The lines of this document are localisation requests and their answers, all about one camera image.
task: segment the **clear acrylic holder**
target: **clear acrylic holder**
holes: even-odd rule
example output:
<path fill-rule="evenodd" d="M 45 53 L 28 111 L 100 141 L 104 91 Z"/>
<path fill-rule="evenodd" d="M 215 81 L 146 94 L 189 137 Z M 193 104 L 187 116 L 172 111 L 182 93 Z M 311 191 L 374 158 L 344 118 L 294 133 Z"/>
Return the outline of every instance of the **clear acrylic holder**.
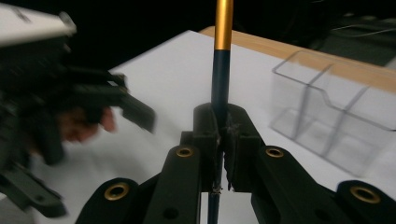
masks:
<path fill-rule="evenodd" d="M 307 51 L 273 72 L 271 128 L 297 144 L 362 176 L 392 142 L 396 90 L 378 82 L 391 74 Z"/>

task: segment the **brass grommet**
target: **brass grommet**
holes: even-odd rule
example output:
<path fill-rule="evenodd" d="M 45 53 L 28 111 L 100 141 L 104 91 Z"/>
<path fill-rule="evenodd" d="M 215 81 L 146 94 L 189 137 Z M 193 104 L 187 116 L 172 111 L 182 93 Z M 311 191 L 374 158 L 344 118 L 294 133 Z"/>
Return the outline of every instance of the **brass grommet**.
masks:
<path fill-rule="evenodd" d="M 281 158 L 284 155 L 283 151 L 278 148 L 267 148 L 265 149 L 265 153 L 267 153 L 268 156 L 274 158 Z"/>
<path fill-rule="evenodd" d="M 120 182 L 110 186 L 105 191 L 105 198 L 108 199 L 109 201 L 116 201 L 125 197 L 125 195 L 127 195 L 128 192 L 129 192 L 129 185 Z"/>
<path fill-rule="evenodd" d="M 192 156 L 193 150 L 189 147 L 182 147 L 176 151 L 179 157 L 190 157 Z"/>
<path fill-rule="evenodd" d="M 379 203 L 381 198 L 374 191 L 365 187 L 353 186 L 350 188 L 350 192 L 357 199 L 366 203 Z"/>

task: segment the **transparent plastic box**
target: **transparent plastic box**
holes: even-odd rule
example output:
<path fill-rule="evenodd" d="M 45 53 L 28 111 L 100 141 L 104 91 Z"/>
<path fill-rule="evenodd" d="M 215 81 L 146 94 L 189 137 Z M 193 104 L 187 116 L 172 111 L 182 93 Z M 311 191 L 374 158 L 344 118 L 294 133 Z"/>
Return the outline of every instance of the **transparent plastic box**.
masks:
<path fill-rule="evenodd" d="M 273 70 L 271 128 L 356 176 L 393 142 L 396 76 L 298 51 Z"/>

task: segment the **wooden table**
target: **wooden table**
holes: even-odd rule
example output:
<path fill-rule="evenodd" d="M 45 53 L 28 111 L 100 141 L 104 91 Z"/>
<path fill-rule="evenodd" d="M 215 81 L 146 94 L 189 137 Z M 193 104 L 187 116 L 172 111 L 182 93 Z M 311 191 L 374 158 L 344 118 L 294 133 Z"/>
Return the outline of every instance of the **wooden table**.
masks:
<path fill-rule="evenodd" d="M 209 26 L 204 30 L 200 31 L 200 34 L 214 37 L 215 27 Z M 363 63 L 339 56 L 334 56 L 327 53 L 318 52 L 312 49 L 304 49 L 293 45 L 285 44 L 282 42 L 278 42 L 275 40 L 270 40 L 255 35 L 248 35 L 237 31 L 233 31 L 232 35 L 233 35 L 232 36 L 233 44 L 247 49 L 252 49 L 267 55 L 271 55 L 280 59 L 287 59 L 294 52 L 299 50 L 304 50 L 304 51 L 314 52 L 326 58 L 335 59 L 337 62 L 350 63 L 353 64 L 354 66 L 361 66 L 367 68 L 367 72 L 365 72 L 364 74 L 349 73 L 346 75 L 346 72 L 342 72 L 338 75 L 358 81 L 360 83 L 369 86 L 374 86 L 376 88 L 385 91 L 391 91 L 396 93 L 396 70 L 388 69 L 386 67 L 381 67 L 370 63 Z M 309 66 L 315 67 L 315 65 L 312 63 L 309 64 Z"/>

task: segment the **black plastic part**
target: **black plastic part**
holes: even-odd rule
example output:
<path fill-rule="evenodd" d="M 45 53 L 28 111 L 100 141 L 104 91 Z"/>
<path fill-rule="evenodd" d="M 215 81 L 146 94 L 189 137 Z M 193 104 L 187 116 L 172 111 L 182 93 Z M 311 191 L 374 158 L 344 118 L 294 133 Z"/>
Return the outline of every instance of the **black plastic part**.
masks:
<path fill-rule="evenodd" d="M 268 191 L 265 195 L 271 195 L 280 214 L 279 223 L 353 223 L 287 150 L 263 147 L 257 156 L 256 170 Z"/>
<path fill-rule="evenodd" d="M 131 215 L 127 223 L 137 224 L 143 222 L 159 179 L 160 174 L 157 174 L 145 181 L 143 184 L 139 185 L 136 203 L 137 206 L 135 206 L 134 210 L 131 211 Z"/>
<path fill-rule="evenodd" d="M 219 133 L 211 104 L 199 105 L 193 111 L 193 140 L 202 155 L 202 192 L 210 192 L 215 179 Z"/>
<path fill-rule="evenodd" d="M 128 189 L 114 188 L 114 194 L 126 191 L 125 196 L 110 201 L 105 197 L 106 191 L 113 185 L 125 184 Z M 102 184 L 91 198 L 85 203 L 81 210 L 76 224 L 122 224 L 128 223 L 131 212 L 138 206 L 137 203 L 138 185 L 136 182 L 126 178 L 115 178 Z"/>
<path fill-rule="evenodd" d="M 56 77 L 58 63 L 66 53 L 67 36 L 0 48 L 0 90 L 18 94 L 46 86 Z"/>
<path fill-rule="evenodd" d="M 103 108 L 105 106 L 121 105 L 121 99 L 127 95 L 126 89 L 110 85 L 75 84 L 71 96 L 63 105 L 66 108 L 82 106 L 84 108 Z"/>
<path fill-rule="evenodd" d="M 47 165 L 53 165 L 64 158 L 64 147 L 55 116 L 48 110 L 35 113 L 35 125 L 30 133 Z"/>
<path fill-rule="evenodd" d="M 281 217 L 271 194 L 260 179 L 253 179 L 253 182 L 250 202 L 257 221 L 260 224 L 279 224 Z"/>
<path fill-rule="evenodd" d="M 396 223 L 396 202 L 380 189 L 367 183 L 359 180 L 340 183 L 335 200 L 355 223 Z"/>
<path fill-rule="evenodd" d="M 87 67 L 67 66 L 67 77 L 72 82 L 91 85 L 108 85 L 114 87 L 126 87 L 125 75 L 111 74 L 106 70 Z"/>
<path fill-rule="evenodd" d="M 21 120 L 18 117 L 0 118 L 0 171 L 11 164 L 14 148 L 21 137 Z"/>
<path fill-rule="evenodd" d="M 3 170 L 0 178 L 2 182 L 0 191 L 20 209 L 33 206 L 45 217 L 60 217 L 66 214 L 59 195 L 44 187 L 18 164 Z"/>
<path fill-rule="evenodd" d="M 154 132 L 156 120 L 155 111 L 131 95 L 122 98 L 122 115 L 142 129 Z"/>
<path fill-rule="evenodd" d="M 88 123 L 97 124 L 100 123 L 103 116 L 102 107 L 86 107 L 83 106 L 85 117 Z"/>
<path fill-rule="evenodd" d="M 192 146 L 169 151 L 143 223 L 200 223 L 200 157 Z"/>
<path fill-rule="evenodd" d="M 253 161 L 264 142 L 257 132 L 247 111 L 237 105 L 228 105 L 230 120 L 226 135 L 224 168 L 227 171 L 229 188 L 235 192 L 251 192 Z"/>
<path fill-rule="evenodd" d="M 181 132 L 180 145 L 192 145 L 193 140 L 193 132 Z"/>

